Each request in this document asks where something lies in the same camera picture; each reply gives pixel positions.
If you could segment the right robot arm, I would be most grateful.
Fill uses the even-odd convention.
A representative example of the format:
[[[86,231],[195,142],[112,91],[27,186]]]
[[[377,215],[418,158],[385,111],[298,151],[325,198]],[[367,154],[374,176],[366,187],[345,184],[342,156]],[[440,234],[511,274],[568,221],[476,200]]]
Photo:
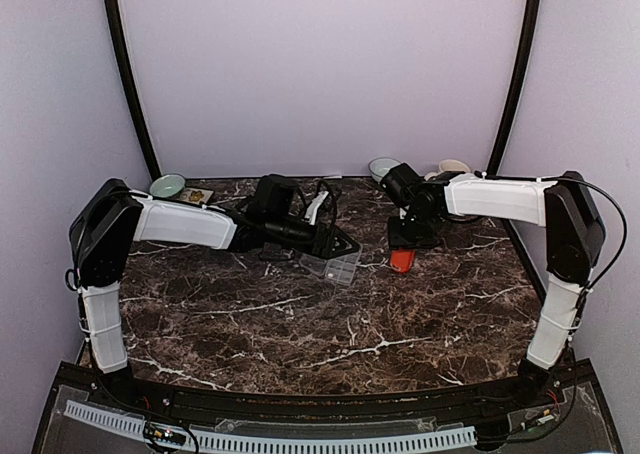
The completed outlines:
[[[425,179],[406,163],[389,168],[379,184],[401,211],[387,223],[394,253],[436,246],[436,223],[448,217],[491,217],[545,228],[544,303],[507,397],[521,408],[534,406],[547,394],[552,369],[567,351],[599,280],[593,270],[606,231],[591,196],[596,186],[576,171],[537,178],[446,171]]]

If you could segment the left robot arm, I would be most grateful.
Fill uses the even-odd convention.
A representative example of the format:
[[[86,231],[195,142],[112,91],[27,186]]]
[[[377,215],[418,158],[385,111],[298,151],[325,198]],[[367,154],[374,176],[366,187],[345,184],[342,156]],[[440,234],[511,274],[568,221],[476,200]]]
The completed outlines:
[[[236,208],[166,200],[106,181],[69,229],[72,266],[67,288],[79,296],[80,326],[101,391],[120,410],[141,401],[140,386],[119,372],[129,362],[124,345],[119,290],[132,243],[160,241],[214,250],[248,252],[267,244],[322,260],[359,252],[359,244],[337,225],[334,190],[324,180],[312,200],[299,183],[270,174]]]

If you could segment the red pill bottle grey cap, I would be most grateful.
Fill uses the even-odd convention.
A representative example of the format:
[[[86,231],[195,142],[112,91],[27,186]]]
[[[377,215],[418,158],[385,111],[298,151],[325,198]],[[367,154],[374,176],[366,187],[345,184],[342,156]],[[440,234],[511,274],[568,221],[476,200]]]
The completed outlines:
[[[397,249],[391,252],[390,267],[397,273],[408,273],[415,259],[416,251],[410,249]]]

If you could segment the clear plastic pill organizer box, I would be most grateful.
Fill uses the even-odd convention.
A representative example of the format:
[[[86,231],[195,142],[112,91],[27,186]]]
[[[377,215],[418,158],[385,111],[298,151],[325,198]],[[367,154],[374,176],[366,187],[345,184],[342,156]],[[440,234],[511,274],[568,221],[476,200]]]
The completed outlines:
[[[342,286],[350,286],[353,282],[360,256],[361,251],[357,254],[324,260],[311,255],[302,254],[299,263],[304,269],[320,279],[334,282]],[[334,277],[328,278],[328,273],[333,273]]]

